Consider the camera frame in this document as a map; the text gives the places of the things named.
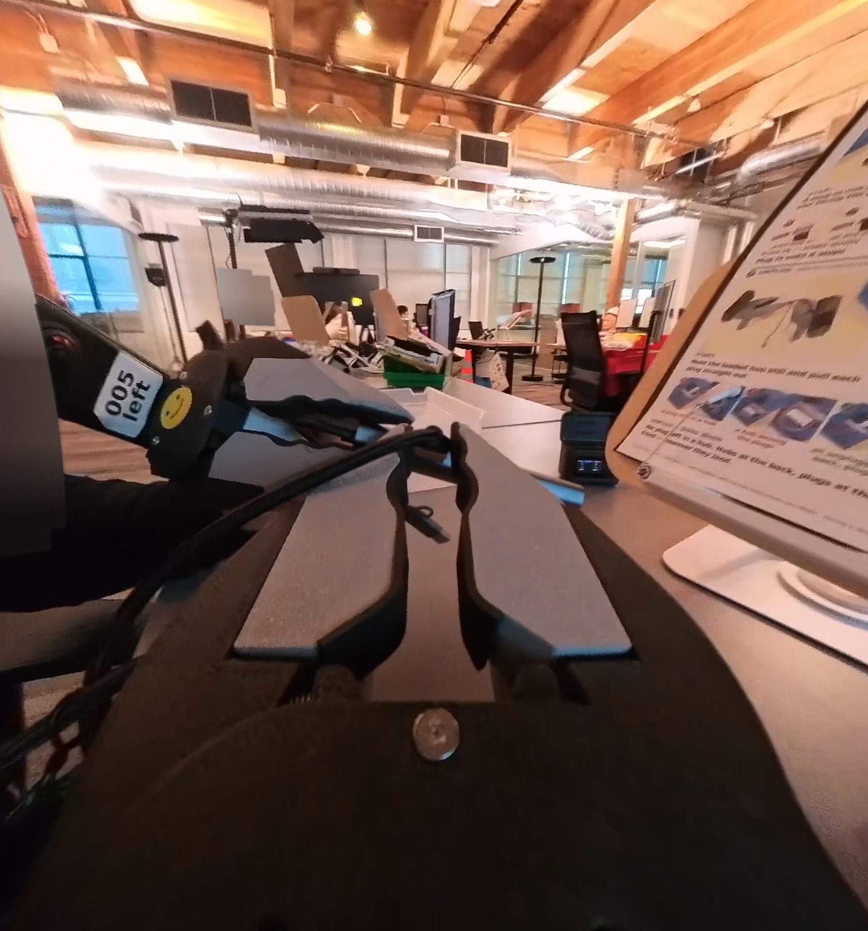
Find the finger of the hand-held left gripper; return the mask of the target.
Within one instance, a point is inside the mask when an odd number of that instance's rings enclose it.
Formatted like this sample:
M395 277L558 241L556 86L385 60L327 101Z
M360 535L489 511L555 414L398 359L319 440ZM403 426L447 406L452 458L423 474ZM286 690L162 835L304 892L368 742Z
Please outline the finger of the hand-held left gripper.
M403 409L314 411L296 416L251 409L241 429L214 453L211 477L217 482L267 490L337 464L406 424Z
M390 394L309 357L255 358L243 388L250 407L244 429L300 429L317 420L372 428L415 421Z

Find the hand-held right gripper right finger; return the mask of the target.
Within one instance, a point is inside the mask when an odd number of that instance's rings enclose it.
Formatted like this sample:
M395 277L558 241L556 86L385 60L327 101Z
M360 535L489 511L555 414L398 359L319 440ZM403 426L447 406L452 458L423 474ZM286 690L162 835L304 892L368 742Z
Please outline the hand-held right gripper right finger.
M475 669L632 651L567 506L470 427L451 428L461 634Z

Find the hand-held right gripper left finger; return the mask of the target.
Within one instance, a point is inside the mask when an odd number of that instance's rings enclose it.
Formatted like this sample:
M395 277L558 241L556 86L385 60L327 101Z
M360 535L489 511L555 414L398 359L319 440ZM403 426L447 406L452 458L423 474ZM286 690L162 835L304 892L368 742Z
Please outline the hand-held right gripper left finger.
M407 473L391 453L309 494L234 641L234 658L368 677L406 630Z

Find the person's left forearm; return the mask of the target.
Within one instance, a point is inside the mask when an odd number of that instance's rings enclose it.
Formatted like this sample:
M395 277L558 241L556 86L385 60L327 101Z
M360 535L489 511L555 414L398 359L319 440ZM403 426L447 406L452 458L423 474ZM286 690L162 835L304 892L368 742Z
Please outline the person's left forearm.
M0 559L0 613L77 606L133 588L182 542L262 493L202 479L65 476L66 523L44 553Z

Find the green plastic bin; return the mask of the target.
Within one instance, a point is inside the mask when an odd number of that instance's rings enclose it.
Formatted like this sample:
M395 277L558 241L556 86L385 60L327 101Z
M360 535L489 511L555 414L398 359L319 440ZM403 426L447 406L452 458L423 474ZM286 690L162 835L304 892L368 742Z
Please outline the green plastic bin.
M438 371L434 371L430 366L419 368L392 355L383 357L382 375L389 389L413 391L424 391L427 388L442 390L451 378L449 369L444 366Z

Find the black computer monitor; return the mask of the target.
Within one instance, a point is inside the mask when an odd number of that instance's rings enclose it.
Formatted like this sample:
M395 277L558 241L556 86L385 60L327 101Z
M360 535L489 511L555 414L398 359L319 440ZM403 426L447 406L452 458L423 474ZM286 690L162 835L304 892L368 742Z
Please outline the black computer monitor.
M428 338L445 353L455 347L455 290L445 289L431 295L428 301Z

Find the clear plastic bin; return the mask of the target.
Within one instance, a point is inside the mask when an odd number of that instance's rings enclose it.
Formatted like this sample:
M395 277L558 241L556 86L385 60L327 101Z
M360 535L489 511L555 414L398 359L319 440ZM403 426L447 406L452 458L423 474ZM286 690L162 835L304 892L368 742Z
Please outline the clear plastic bin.
M562 411L549 406L458 379L449 380L442 390L390 388L381 376L371 376L366 383L393 394L395 402L412 414L415 429L436 426L444 434L454 423L482 433L506 427L558 425L563 416Z

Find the white stand base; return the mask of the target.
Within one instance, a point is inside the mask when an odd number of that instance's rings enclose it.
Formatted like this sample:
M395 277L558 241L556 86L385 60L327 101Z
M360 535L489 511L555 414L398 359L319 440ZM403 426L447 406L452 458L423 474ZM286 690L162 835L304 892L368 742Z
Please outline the white stand base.
M868 600L706 526L667 549L673 575L868 668Z

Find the red covered table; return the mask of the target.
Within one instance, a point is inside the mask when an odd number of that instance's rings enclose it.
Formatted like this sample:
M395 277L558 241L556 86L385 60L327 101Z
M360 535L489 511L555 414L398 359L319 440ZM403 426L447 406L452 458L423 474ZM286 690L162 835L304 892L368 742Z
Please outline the red covered table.
M645 333L610 333L602 341L605 373L598 410L618 413L636 388L642 375L653 365L659 351L669 340L648 343Z

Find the black office chair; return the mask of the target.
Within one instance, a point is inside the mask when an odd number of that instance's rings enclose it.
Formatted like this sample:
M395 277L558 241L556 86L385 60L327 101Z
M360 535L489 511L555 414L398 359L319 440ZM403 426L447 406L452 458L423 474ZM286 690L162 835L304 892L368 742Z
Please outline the black office chair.
M595 311L562 316L566 369L560 402L574 411L600 412L607 372Z

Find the instruction sheet on board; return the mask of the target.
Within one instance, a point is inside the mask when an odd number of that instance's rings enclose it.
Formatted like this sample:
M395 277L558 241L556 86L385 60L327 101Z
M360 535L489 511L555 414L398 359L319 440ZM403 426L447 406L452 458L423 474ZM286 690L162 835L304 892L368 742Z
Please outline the instruction sheet on board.
M868 552L868 101L779 203L616 450Z

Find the silver air duct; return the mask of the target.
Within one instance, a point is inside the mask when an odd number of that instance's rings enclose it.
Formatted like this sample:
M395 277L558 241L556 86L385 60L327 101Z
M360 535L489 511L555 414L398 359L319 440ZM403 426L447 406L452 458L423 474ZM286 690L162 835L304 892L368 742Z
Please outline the silver air duct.
M89 86L55 92L64 116L78 129L154 142L257 155L280 155L337 164L446 176L454 168L453 143L427 135L370 129L254 108L249 127L180 115L153 96Z

